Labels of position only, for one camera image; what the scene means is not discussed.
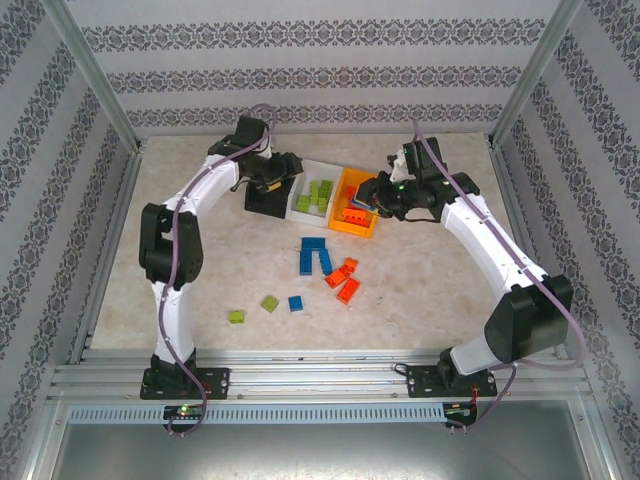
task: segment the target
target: lime green lego brick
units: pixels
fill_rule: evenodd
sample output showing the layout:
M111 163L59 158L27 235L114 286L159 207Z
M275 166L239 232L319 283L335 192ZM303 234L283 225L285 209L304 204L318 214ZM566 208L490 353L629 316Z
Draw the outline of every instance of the lime green lego brick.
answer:
M244 323L244 312L242 310L232 310L229 312L229 322L234 325Z
M262 308L264 308L267 312L273 313L273 311L278 307L278 299L273 295L267 295L264 297L264 300L260 304Z
M296 210L302 213L309 213L309 197L307 197L306 195L300 195L298 197Z
M331 198L331 191L333 190L333 182L331 180L323 180L320 184L320 197Z
M318 200L318 212L319 213L327 213L327 208L329 207L329 200L324 197L320 197Z
M310 188L311 188L311 199L310 199L311 205L317 205L318 204L318 198L319 198L318 181L317 180L311 180Z

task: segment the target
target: blue lego brick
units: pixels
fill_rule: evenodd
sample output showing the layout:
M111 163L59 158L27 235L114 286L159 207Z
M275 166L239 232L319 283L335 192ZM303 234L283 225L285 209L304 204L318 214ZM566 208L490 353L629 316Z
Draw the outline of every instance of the blue lego brick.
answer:
M289 310L291 310L292 312L298 312L302 310L302 297L300 295L289 297Z
M324 250L324 237L302 237L302 250Z
M311 250L300 251L300 275L311 275Z
M333 267L331 266L331 257L329 257L329 250L326 248L320 250L320 267L322 268L322 274L326 277L331 275Z

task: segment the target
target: enclosure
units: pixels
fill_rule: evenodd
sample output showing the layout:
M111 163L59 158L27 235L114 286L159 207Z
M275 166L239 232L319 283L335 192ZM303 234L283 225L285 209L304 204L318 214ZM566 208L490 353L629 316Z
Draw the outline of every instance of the enclosure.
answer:
M2 2L0 478L640 478L639 9ZM240 115L271 119L251 110L265 103L274 151L307 168L286 219L245 210L246 184L199 219L193 337L198 366L230 369L228 396L193 438L169 438L159 424L180 402L140 399L158 341L141 212L180 191ZM496 298L482 269L442 225L327 228L344 169L389 171L413 120L522 251L569 280L588 347L568 372L519 366L466 435L394 366L435 365L483 332ZM311 179L333 182L325 214L295 206ZM348 306L315 257L300 275L301 237L326 238L334 267L358 260ZM535 358L563 366L578 350L571 334ZM495 378L500 391L509 375Z

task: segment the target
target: wall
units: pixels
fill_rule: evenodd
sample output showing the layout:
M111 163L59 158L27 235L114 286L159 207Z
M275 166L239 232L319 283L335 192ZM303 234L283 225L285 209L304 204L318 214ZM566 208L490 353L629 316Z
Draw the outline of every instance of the wall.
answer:
M558 0L69 1L140 136L489 133Z
M624 478L640 477L640 2L588 0L503 145L536 254L575 289Z
M0 479L65 363L128 152L42 5L0 5Z

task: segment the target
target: patterned wallpaper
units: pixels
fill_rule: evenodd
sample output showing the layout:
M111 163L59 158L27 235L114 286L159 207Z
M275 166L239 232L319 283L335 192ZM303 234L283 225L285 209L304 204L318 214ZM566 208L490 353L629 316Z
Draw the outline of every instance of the patterned wallpaper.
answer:
M280 132L488 133L557 1L68 5L144 137L228 131L262 102Z
M575 289L623 478L640 478L639 35L638 2L585 2L503 145L536 255Z
M128 153L41 4L0 7L0 479L65 363Z

